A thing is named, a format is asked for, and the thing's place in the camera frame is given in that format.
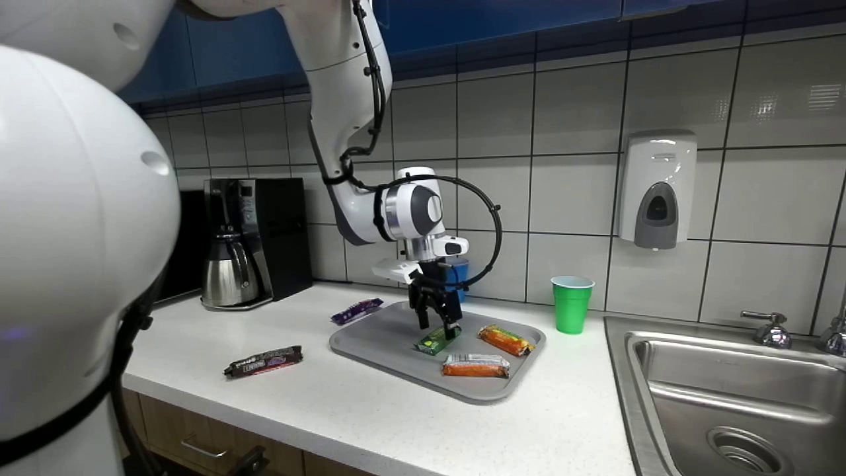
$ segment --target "white tile wall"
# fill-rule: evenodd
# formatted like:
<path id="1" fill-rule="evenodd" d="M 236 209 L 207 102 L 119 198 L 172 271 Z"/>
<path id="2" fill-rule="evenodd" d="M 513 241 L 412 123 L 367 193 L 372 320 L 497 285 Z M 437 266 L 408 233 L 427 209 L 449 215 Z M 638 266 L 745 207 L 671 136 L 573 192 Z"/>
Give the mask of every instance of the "white tile wall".
<path id="1" fill-rule="evenodd" d="M 697 320 L 709 243 L 687 241 L 671 252 L 612 241 L 607 309 Z"/>
<path id="2" fill-rule="evenodd" d="M 536 74 L 533 155 L 615 152 L 623 63 Z"/>
<path id="3" fill-rule="evenodd" d="M 525 157 L 532 148 L 532 88 L 532 74 L 459 83 L 458 155 Z"/>
<path id="4" fill-rule="evenodd" d="M 737 50 L 630 63 L 627 137 L 690 129 L 700 148 L 724 144 Z"/>
<path id="5" fill-rule="evenodd" d="M 788 330 L 805 333 L 821 267 L 824 247 L 713 243 L 702 324 L 743 325 L 739 312 L 782 312 Z"/>
<path id="6" fill-rule="evenodd" d="M 166 116 L 150 116 L 149 127 L 152 129 L 152 136 L 159 137 L 160 148 L 174 157 L 174 144 L 168 141 L 168 125 Z"/>
<path id="7" fill-rule="evenodd" d="M 833 248 L 827 272 L 824 272 L 817 325 L 815 325 L 817 336 L 829 325 L 836 315 L 840 315 L 842 292 L 846 292 L 846 248 Z"/>
<path id="8" fill-rule="evenodd" d="M 454 160 L 454 83 L 394 92 L 394 157 Z"/>
<path id="9" fill-rule="evenodd" d="M 212 177 L 209 169 L 180 169 L 176 172 L 180 192 L 203 192 L 209 177 Z"/>
<path id="10" fill-rule="evenodd" d="M 846 148 L 729 152 L 717 238 L 827 243 Z"/>
<path id="11" fill-rule="evenodd" d="M 615 155 L 541 157 L 532 168 L 532 230 L 611 235 Z"/>
<path id="12" fill-rule="evenodd" d="M 209 168 L 203 116 L 168 116 L 168 144 L 174 168 Z"/>
<path id="13" fill-rule="evenodd" d="M 291 164 L 315 168 L 315 152 L 310 137 L 310 99 L 285 102 L 287 157 Z"/>
<path id="14" fill-rule="evenodd" d="M 203 115 L 212 168 L 245 168 L 240 108 Z"/>
<path id="15" fill-rule="evenodd" d="M 459 163 L 458 177 L 479 185 L 495 203 L 503 207 L 503 230 L 529 227 L 529 160 Z M 458 227 L 495 230 L 488 213 L 468 192 L 458 193 Z"/>
<path id="16" fill-rule="evenodd" d="M 697 152 L 687 238 L 709 238 L 712 235 L 720 168 L 722 168 L 722 152 Z"/>
<path id="17" fill-rule="evenodd" d="M 745 47 L 729 145 L 846 144 L 846 37 Z"/>
<path id="18" fill-rule="evenodd" d="M 595 282 L 589 309 L 605 309 L 607 241 L 593 235 L 529 235 L 525 303 L 552 305 L 552 276 L 583 276 Z"/>
<path id="19" fill-rule="evenodd" d="M 287 168 L 285 106 L 244 108 L 244 144 L 248 168 Z"/>
<path id="20" fill-rule="evenodd" d="M 839 25 L 459 66 L 458 78 L 396 86 L 379 152 L 357 169 L 382 184 L 423 164 L 503 203 L 504 248 L 472 296 L 549 305 L 549 276 L 579 272 L 598 282 L 595 309 L 733 325 L 739 309 L 780 309 L 792 330 L 805 333 L 815 320 L 819 330 L 846 285 L 846 248 L 829 252 L 846 247 L 846 207 L 836 219 L 846 176 L 842 57 Z M 396 248 L 343 243 L 306 116 L 310 99 L 279 95 L 164 112 L 150 127 L 180 188 L 232 176 L 304 177 L 315 276 L 386 285 L 369 267 Z M 618 148 L 648 129 L 693 129 L 700 144 L 693 241 L 661 255 L 611 243 Z M 483 266 L 495 243 L 487 213 L 446 184 L 442 193 L 446 226 Z"/>
<path id="21" fill-rule="evenodd" d="M 345 282 L 345 248 L 339 227 L 310 226 L 312 272 L 319 282 Z"/>
<path id="22" fill-rule="evenodd" d="M 310 223 L 336 226 L 334 202 L 323 185 L 316 168 L 291 168 L 294 177 L 302 177 L 306 193 L 306 218 Z"/>

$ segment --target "white robot head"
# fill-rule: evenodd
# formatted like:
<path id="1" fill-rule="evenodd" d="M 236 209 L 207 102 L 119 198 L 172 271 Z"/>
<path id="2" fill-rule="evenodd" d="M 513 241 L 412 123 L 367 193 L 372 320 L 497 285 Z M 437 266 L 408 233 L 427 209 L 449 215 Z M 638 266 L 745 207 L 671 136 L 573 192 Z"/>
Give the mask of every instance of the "white robot head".
<path id="1" fill-rule="evenodd" d="M 174 169 L 113 92 L 0 47 L 0 440 L 78 402 L 176 238 Z"/>

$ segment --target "coffee carafe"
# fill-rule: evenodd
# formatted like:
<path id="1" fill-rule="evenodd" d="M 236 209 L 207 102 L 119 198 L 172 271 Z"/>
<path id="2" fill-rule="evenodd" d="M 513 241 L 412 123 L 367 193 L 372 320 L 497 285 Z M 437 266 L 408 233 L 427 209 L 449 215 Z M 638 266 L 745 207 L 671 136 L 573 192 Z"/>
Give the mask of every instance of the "coffee carafe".
<path id="1" fill-rule="evenodd" d="M 215 238 L 203 276 L 207 309 L 250 309 L 264 303 L 262 282 L 240 233 L 240 185 L 238 180 L 212 184 L 209 209 Z"/>

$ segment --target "sink faucet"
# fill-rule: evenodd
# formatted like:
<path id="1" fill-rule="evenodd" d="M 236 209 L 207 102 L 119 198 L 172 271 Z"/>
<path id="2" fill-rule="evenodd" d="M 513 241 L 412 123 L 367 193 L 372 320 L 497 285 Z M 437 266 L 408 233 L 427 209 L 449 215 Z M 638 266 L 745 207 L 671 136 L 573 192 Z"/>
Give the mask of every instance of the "sink faucet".
<path id="1" fill-rule="evenodd" d="M 827 330 L 821 333 L 821 349 L 829 356 L 846 358 L 846 315 L 829 320 Z"/>
<path id="2" fill-rule="evenodd" d="M 761 329 L 757 333 L 759 344 L 778 348 L 778 349 L 792 348 L 791 333 L 782 329 L 782 324 L 788 324 L 788 317 L 782 312 L 739 312 L 739 317 L 745 317 L 745 320 L 767 320 L 767 329 Z"/>

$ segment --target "orange toy food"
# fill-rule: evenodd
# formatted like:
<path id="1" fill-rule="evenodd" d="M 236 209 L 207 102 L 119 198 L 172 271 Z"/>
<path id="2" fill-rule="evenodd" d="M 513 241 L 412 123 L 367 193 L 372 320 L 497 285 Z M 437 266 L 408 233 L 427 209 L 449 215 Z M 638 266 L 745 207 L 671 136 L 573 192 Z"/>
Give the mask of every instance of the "orange toy food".
<path id="1" fill-rule="evenodd" d="M 487 325 L 479 333 L 482 341 L 513 356 L 513 358 L 525 358 L 532 353 L 532 344 L 516 333 L 508 333 L 503 329 Z"/>
<path id="2" fill-rule="evenodd" d="M 442 373 L 445 375 L 471 375 L 471 379 L 508 379 L 511 363 L 497 356 L 449 356 Z"/>

